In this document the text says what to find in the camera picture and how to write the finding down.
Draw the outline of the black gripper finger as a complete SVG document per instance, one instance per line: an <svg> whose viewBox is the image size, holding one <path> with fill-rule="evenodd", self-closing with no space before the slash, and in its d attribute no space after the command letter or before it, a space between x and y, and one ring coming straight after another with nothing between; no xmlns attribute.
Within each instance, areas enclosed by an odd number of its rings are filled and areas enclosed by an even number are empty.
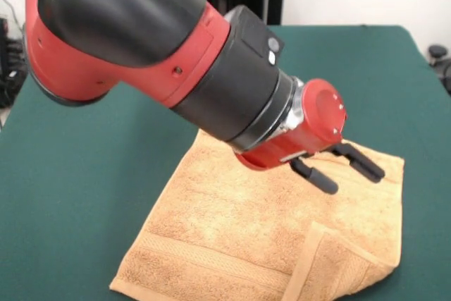
<svg viewBox="0 0 451 301"><path fill-rule="evenodd" d="M379 183L385 177L385 171L380 166L350 143L333 145L330 152L335 156L345 157L354 170L373 183Z"/></svg>
<svg viewBox="0 0 451 301"><path fill-rule="evenodd" d="M307 166L300 159L291 160L290 168L307 182L326 194L334 195L338 191L338 184L335 181L318 169Z"/></svg>

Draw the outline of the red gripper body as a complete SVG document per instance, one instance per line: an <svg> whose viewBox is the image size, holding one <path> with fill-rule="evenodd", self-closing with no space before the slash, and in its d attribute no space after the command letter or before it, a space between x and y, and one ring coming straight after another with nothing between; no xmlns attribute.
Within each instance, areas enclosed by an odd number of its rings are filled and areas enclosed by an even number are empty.
<svg viewBox="0 0 451 301"><path fill-rule="evenodd" d="M342 140L347 113L342 97L329 82L313 79L294 93L278 129L260 145L235 156L246 167L265 171Z"/></svg>

